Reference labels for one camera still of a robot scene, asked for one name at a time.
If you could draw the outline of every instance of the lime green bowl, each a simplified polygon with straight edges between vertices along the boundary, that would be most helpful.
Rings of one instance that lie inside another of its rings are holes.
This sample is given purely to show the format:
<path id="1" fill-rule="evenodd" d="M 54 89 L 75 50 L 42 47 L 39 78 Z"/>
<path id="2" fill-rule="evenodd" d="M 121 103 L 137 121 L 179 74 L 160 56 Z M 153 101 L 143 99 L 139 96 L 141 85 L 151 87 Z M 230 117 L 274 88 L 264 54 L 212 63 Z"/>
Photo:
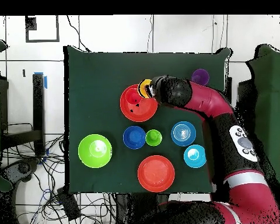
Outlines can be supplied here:
<path id="1" fill-rule="evenodd" d="M 162 135 L 156 129 L 151 129 L 146 133 L 145 141 L 150 146 L 158 146 L 162 141 Z"/>
<path id="2" fill-rule="evenodd" d="M 103 167 L 111 159 L 112 146 L 109 140 L 102 135 L 88 135 L 81 140 L 78 155 L 87 167 Z"/>

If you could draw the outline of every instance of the dark blue bowl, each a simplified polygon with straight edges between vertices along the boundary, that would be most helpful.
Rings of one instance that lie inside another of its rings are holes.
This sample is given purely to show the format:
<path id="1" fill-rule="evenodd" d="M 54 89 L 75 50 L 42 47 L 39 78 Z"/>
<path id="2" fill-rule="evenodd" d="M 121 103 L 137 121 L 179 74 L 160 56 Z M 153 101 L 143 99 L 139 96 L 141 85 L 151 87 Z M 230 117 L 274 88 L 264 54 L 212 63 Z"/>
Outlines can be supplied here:
<path id="1" fill-rule="evenodd" d="M 124 131 L 123 141 L 130 149 L 139 149 L 145 144 L 145 131 L 139 126 L 130 126 Z"/>

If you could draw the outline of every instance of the red robot arm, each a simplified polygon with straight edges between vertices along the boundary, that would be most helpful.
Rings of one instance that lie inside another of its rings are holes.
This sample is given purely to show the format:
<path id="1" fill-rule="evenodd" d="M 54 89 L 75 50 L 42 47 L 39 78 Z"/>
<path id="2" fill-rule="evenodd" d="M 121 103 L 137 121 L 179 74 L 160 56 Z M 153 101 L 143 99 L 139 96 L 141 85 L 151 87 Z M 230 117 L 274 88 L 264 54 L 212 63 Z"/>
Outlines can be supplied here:
<path id="1" fill-rule="evenodd" d="M 217 186 L 227 187 L 228 198 L 209 207 L 220 212 L 224 224 L 280 224 L 280 211 L 253 144 L 223 94 L 172 76 L 153 78 L 146 91 L 160 105 L 201 117 L 206 159 L 214 170 L 211 179 Z"/>

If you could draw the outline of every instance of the purple cup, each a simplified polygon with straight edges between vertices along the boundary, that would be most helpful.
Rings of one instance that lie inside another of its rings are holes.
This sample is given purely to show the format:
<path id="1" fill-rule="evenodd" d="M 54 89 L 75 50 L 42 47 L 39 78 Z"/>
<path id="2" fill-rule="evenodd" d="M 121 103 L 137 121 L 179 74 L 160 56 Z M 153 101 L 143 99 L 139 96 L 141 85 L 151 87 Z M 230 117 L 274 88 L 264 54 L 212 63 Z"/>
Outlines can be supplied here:
<path id="1" fill-rule="evenodd" d="M 205 86 L 209 80 L 209 74 L 205 69 L 197 69 L 192 74 L 192 82 Z"/>

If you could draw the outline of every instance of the red bowl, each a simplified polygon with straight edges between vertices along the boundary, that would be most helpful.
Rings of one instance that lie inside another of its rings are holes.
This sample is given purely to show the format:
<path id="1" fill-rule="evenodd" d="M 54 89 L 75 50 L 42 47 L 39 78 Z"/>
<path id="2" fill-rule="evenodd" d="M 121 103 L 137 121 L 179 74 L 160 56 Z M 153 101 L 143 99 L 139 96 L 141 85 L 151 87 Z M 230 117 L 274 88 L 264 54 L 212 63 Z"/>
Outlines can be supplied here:
<path id="1" fill-rule="evenodd" d="M 127 102 L 126 94 L 130 89 L 137 90 L 138 85 L 134 84 L 126 88 L 120 97 L 120 109 L 129 120 L 134 122 L 144 122 L 150 119 L 158 107 L 158 103 L 154 98 L 144 99 L 137 104 L 130 104 Z"/>
<path id="2" fill-rule="evenodd" d="M 153 193 L 168 189 L 173 183 L 174 176 L 174 167 L 164 156 L 149 156 L 138 167 L 140 185 Z"/>

